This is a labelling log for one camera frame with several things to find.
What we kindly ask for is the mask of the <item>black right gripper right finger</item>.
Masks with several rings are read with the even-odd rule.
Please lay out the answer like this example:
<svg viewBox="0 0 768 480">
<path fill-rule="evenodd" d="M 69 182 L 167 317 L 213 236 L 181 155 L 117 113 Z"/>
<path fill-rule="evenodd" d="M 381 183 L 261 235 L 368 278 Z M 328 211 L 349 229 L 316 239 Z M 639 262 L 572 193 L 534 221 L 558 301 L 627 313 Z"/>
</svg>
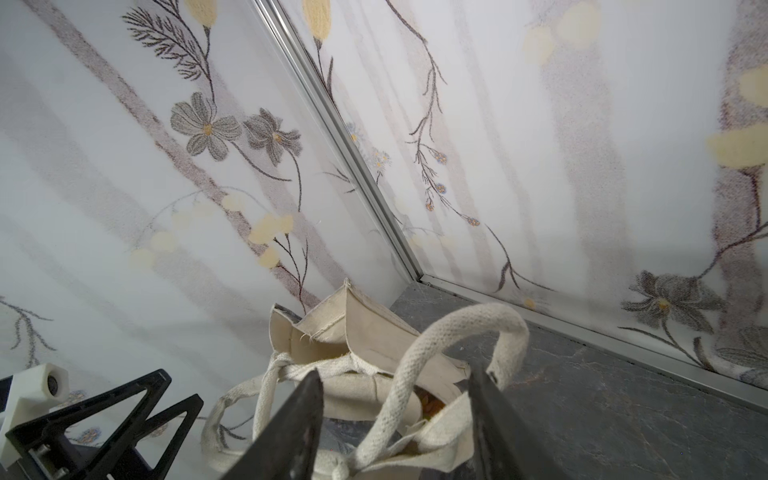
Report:
<svg viewBox="0 0 768 480">
<path fill-rule="evenodd" d="M 475 365 L 469 378 L 473 468 L 478 479 L 567 480 L 492 376 Z"/>
</svg>

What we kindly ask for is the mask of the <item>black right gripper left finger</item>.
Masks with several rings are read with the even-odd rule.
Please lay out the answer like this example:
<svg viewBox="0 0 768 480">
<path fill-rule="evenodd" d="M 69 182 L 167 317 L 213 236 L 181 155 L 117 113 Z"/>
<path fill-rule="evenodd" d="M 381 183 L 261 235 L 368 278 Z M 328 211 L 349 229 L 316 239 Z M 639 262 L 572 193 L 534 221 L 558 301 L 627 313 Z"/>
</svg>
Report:
<svg viewBox="0 0 768 480">
<path fill-rule="evenodd" d="M 323 385 L 311 371 L 224 480 L 310 480 L 323 419 Z"/>
</svg>

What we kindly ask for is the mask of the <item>cream canvas tote bag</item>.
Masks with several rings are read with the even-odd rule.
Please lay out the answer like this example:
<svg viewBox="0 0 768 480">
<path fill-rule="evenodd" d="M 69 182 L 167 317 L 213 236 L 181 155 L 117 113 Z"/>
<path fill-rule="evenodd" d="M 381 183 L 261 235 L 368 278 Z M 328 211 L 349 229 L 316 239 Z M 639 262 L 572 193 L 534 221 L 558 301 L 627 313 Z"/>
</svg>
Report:
<svg viewBox="0 0 768 480">
<path fill-rule="evenodd" d="M 203 456 L 214 470 L 228 471 L 241 453 L 220 438 L 225 411 L 255 398 L 252 436 L 257 439 L 269 422 L 276 386 L 299 382 L 316 370 L 324 416 L 368 421 L 371 429 L 349 454 L 321 451 L 312 478 L 416 479 L 426 469 L 451 472 L 473 455 L 473 420 L 470 399 L 458 387 L 469 378 L 469 367 L 446 350 L 489 331 L 497 332 L 498 340 L 487 371 L 504 388 L 520 369 L 529 342 L 525 321 L 509 306 L 465 307 L 418 331 L 350 283 L 302 317 L 274 305 L 267 370 L 217 401 L 201 434 Z M 430 420 L 422 417 L 417 389 L 445 403 Z"/>
</svg>

